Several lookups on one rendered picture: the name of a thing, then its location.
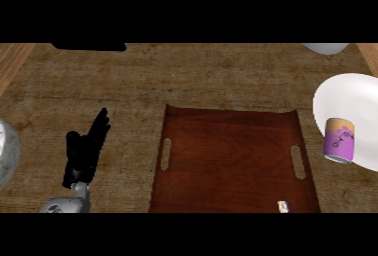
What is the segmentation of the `brown woven placemat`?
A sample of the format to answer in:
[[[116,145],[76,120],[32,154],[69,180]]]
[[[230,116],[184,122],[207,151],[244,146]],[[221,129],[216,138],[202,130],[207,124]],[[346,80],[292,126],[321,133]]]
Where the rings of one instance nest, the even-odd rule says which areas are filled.
[[[92,209],[147,211],[168,106],[298,111],[324,211],[378,212],[378,173],[324,158],[312,114],[320,84],[368,71],[355,45],[331,56],[300,44],[132,44],[123,52],[38,45],[0,96],[0,118],[21,142],[0,212],[36,212],[51,198],[73,195],[61,185],[66,135],[86,132],[100,112],[109,112],[113,128],[91,184]]]

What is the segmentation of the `purple and orange can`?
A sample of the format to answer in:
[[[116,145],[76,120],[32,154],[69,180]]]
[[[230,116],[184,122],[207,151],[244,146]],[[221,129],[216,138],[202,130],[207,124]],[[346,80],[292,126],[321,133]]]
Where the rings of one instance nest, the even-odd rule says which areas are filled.
[[[351,164],[355,157],[355,125],[340,118],[326,123],[324,156],[337,163]]]

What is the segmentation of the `dark brown wooden tray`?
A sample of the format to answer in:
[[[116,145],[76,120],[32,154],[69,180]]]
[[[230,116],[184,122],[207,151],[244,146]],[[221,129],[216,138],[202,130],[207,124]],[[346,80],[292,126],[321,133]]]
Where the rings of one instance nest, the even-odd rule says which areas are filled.
[[[153,212],[321,211],[312,170],[295,172],[303,148],[299,113],[166,107],[162,138],[172,141],[168,168],[156,169]]]

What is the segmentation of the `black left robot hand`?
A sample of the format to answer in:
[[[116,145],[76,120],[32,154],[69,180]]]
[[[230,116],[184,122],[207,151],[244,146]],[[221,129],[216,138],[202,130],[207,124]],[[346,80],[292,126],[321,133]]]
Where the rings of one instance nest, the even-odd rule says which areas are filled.
[[[83,182],[89,184],[94,180],[103,146],[111,129],[109,110],[103,109],[89,133],[82,135],[77,131],[67,133],[67,166],[63,186],[69,189]]]

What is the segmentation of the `black appliance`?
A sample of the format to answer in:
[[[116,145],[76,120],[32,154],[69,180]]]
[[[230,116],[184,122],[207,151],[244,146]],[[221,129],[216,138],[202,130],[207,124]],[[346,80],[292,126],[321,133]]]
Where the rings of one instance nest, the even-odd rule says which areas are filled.
[[[64,50],[88,50],[88,51],[117,51],[123,52],[128,49],[125,43],[95,43],[95,44],[76,44],[76,43],[54,43],[58,49]]]

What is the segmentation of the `white plate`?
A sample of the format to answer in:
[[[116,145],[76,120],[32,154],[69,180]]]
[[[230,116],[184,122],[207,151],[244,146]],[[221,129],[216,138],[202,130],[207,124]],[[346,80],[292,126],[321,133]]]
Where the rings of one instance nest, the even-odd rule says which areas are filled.
[[[378,172],[378,78],[346,73],[327,79],[314,96],[314,117],[321,134],[330,118],[354,123],[354,163]]]

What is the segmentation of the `pale grey bowl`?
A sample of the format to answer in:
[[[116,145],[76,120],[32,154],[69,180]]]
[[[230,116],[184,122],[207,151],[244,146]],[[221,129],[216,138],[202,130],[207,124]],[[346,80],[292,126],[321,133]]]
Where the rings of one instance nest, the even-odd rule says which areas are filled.
[[[349,44],[348,43],[305,43],[303,46],[318,54],[336,55],[346,49]]]

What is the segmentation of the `white marbled round object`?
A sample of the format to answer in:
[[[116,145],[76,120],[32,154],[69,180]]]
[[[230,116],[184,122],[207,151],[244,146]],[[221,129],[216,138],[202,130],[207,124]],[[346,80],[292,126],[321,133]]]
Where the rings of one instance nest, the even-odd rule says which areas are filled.
[[[7,186],[18,167],[21,144],[11,124],[0,119],[0,190]]]

